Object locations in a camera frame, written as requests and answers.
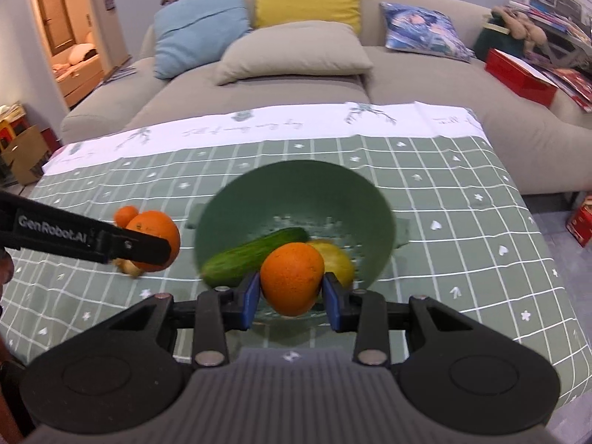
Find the cardboard box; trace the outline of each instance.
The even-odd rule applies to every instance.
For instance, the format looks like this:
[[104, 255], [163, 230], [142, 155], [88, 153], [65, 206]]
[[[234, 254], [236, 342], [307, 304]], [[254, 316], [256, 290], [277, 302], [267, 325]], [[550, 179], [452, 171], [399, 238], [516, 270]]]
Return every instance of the cardboard box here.
[[45, 139], [37, 127], [29, 127], [17, 135], [2, 151], [2, 160], [21, 185], [29, 185], [43, 177], [43, 166], [51, 157]]
[[567, 222], [567, 230], [585, 247], [592, 238], [592, 195], [588, 195], [582, 205]]
[[[517, 63], [495, 49], [489, 50], [487, 64], [485, 65], [485, 69], [489, 73], [513, 90], [514, 93], [549, 108], [553, 98], [555, 98], [557, 86], [542, 80], [541, 78], [547, 80], [546, 76], [542, 74], [541, 78], [536, 77], [527, 69], [528, 67], [530, 66], [527, 63]], [[535, 68], [532, 68], [532, 71], [538, 73]]]

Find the bolt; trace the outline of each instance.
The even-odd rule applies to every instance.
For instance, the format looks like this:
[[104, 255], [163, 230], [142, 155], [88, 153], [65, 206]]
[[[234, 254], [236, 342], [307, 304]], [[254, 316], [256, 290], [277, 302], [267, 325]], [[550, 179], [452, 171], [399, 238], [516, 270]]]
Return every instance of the bolt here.
[[195, 361], [203, 367], [216, 367], [223, 363], [224, 355], [217, 350], [203, 350], [195, 356]]
[[364, 365], [382, 365], [387, 360], [387, 355], [378, 349], [366, 349], [357, 355], [359, 360]]

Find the lemon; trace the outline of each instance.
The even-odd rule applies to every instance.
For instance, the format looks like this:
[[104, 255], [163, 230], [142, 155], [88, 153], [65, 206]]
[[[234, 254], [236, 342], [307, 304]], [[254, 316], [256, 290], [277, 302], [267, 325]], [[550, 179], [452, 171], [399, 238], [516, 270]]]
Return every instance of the lemon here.
[[327, 240], [311, 240], [308, 244], [323, 256], [325, 272], [333, 272], [342, 286], [350, 288], [356, 269], [347, 254]]

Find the gray ribbed surface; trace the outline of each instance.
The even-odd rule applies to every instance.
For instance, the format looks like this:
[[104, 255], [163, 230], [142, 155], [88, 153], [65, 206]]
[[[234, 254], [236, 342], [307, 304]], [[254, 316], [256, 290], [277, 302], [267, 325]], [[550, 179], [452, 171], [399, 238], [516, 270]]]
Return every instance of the gray ribbed surface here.
[[417, 412], [386, 370], [340, 350], [298, 354], [244, 350], [230, 366], [197, 372], [173, 407], [137, 429], [79, 437], [41, 428], [26, 444], [556, 443], [541, 427], [509, 437], [448, 430]]

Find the green cucumber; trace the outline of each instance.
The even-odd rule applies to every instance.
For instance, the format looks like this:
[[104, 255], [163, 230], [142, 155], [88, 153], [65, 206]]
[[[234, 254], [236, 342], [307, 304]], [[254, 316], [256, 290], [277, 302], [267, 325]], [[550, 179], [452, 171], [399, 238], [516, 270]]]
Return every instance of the green cucumber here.
[[224, 250], [208, 259], [200, 269], [201, 278], [210, 287], [236, 287], [249, 272], [256, 272], [267, 256], [278, 247], [292, 242], [307, 242], [308, 232], [301, 227], [283, 228], [256, 238], [234, 249]]

